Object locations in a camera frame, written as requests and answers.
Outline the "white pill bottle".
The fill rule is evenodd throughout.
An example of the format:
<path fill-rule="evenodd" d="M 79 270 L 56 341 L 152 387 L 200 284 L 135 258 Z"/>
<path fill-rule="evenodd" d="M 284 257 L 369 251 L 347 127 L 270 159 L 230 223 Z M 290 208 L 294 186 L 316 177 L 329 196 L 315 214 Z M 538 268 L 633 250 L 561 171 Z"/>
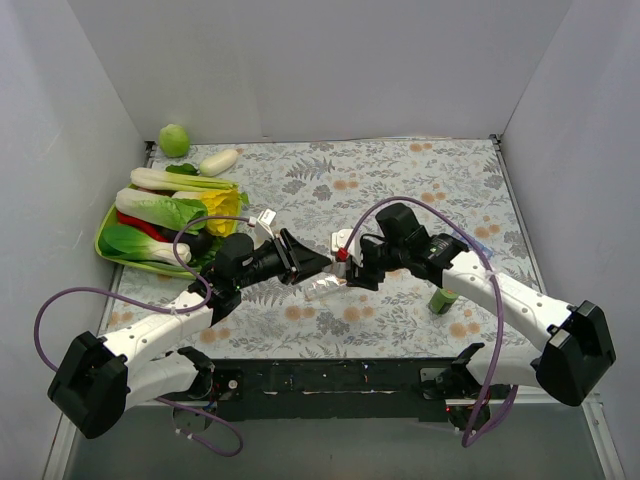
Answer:
<path fill-rule="evenodd" d="M 336 277 L 345 278 L 348 267 L 348 262 L 333 262 L 331 265 L 331 273 Z"/>

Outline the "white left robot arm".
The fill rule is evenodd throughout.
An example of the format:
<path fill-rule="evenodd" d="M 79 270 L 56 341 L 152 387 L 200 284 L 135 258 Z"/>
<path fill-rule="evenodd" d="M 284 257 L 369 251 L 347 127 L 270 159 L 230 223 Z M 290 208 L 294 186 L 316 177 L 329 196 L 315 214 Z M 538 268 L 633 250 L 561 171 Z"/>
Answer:
<path fill-rule="evenodd" d="M 228 236 L 202 281 L 192 283 L 163 312 L 102 337 L 85 332 L 69 346 L 50 384 L 49 399 L 88 439 L 108 431 L 138 404 L 177 393 L 201 400 L 213 388 L 214 364 L 182 339 L 227 317 L 242 289 L 278 278 L 296 284 L 331 264 L 287 230 L 256 246 L 244 233 Z"/>

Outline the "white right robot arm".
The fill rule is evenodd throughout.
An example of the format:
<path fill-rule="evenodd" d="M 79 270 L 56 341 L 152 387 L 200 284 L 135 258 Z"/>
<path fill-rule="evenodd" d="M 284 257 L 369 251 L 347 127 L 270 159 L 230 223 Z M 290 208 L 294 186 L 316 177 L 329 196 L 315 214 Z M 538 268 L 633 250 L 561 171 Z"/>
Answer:
<path fill-rule="evenodd" d="M 460 357 L 452 373 L 460 395 L 475 397 L 490 380 L 538 387 L 564 405 L 580 405 L 616 361 L 602 308 L 548 297 L 496 272 L 468 235 L 429 234 L 406 202 L 395 197 L 373 208 L 379 235 L 357 228 L 333 234 L 348 285 L 375 291 L 387 272 L 406 269 L 495 314 L 500 328 L 511 326 L 530 342 L 532 352 L 522 357 Z"/>

